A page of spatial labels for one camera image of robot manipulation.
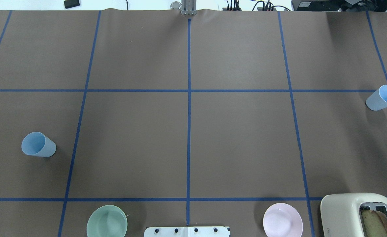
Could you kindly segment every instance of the wire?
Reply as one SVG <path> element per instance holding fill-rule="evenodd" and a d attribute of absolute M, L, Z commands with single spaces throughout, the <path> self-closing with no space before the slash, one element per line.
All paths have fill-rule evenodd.
<path fill-rule="evenodd" d="M 270 2 L 270 1 L 267 1 L 267 2 L 264 2 L 264 1 L 256 1 L 256 0 L 251 0 L 251 1 L 256 2 L 256 3 L 255 3 L 255 6 L 253 6 L 253 8 L 252 8 L 252 11 L 255 10 L 255 7 L 256 7 L 256 5 L 258 5 L 258 3 L 262 3 L 262 10 L 264 10 L 264 9 L 267 9 L 267 11 L 268 11 L 268 9 L 273 10 L 274 4 L 272 4 L 272 2 Z"/>
<path fill-rule="evenodd" d="M 277 5 L 277 6 L 273 6 L 273 8 L 274 8 L 274 7 L 282 7 L 282 8 L 285 8 L 285 9 L 287 9 L 287 11 L 291 12 L 291 10 L 290 10 L 290 9 L 288 9 L 287 7 L 285 7 L 285 6 L 280 6 L 280 5 Z"/>
<path fill-rule="evenodd" d="M 262 3 L 262 7 L 264 7 L 264 5 L 265 5 L 264 1 L 254 1 L 254 2 L 256 2 L 255 6 L 258 5 L 258 3 Z"/>

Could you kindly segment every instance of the light blue cup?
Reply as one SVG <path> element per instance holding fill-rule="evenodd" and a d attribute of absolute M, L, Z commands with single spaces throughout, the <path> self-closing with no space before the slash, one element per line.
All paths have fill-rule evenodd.
<path fill-rule="evenodd" d="M 31 132 L 22 140 L 21 150 L 29 156 L 51 157 L 56 144 L 41 132 Z"/>
<path fill-rule="evenodd" d="M 387 85 L 379 87 L 366 99 L 366 106 L 374 111 L 387 108 Z"/>
<path fill-rule="evenodd" d="M 87 237 L 124 237 L 128 228 L 125 213 L 117 206 L 106 205 L 91 214 Z"/>

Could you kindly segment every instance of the metal bracket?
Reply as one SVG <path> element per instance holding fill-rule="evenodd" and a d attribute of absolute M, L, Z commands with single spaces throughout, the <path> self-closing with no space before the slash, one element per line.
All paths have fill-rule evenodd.
<path fill-rule="evenodd" d="M 230 228 L 226 226 L 198 227 L 150 227 L 144 231 L 144 237 L 230 237 Z"/>
<path fill-rule="evenodd" d="M 196 0 L 182 0 L 182 15 L 196 15 Z"/>

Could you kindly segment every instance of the black device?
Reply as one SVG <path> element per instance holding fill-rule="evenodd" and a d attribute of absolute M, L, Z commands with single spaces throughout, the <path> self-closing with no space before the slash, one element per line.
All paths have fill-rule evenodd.
<path fill-rule="evenodd" d="M 222 8 L 222 10 L 224 11 L 230 11 L 230 8 Z M 242 8 L 237 8 L 236 10 L 232 10 L 232 11 L 241 11 Z"/>
<path fill-rule="evenodd" d="M 63 1 L 64 7 L 70 9 L 79 6 L 79 0 L 65 0 Z"/>
<path fill-rule="evenodd" d="M 292 7 L 298 12 L 385 12 L 387 0 L 292 0 Z"/>

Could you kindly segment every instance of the black object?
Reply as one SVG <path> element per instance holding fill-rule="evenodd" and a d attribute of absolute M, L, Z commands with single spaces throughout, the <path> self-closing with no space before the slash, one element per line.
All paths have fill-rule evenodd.
<path fill-rule="evenodd" d="M 294 11 L 306 12 L 327 12 L 342 11 L 347 12 L 385 12 L 387 10 L 387 0 L 292 0 Z"/>
<path fill-rule="evenodd" d="M 258 3 L 262 3 L 262 7 L 259 8 L 260 10 L 258 10 L 258 11 L 273 11 L 274 10 L 274 4 L 268 0 L 267 2 L 256 1 L 255 6 L 253 6 L 253 8 L 252 8 L 252 11 L 255 10 L 255 7 L 258 5 Z"/>
<path fill-rule="evenodd" d="M 66 9 L 79 6 L 79 0 L 64 0 L 63 3 Z"/>
<path fill-rule="evenodd" d="M 343 0 L 292 0 L 293 10 L 297 12 L 338 11 Z"/>
<path fill-rule="evenodd" d="M 230 5 L 228 4 L 228 0 L 227 0 L 227 8 L 223 8 L 222 10 L 224 10 L 224 11 L 241 11 L 242 9 L 240 9 L 240 7 L 239 7 L 238 0 L 234 0 L 234 5 L 233 5 L 233 0 L 230 0 Z"/>

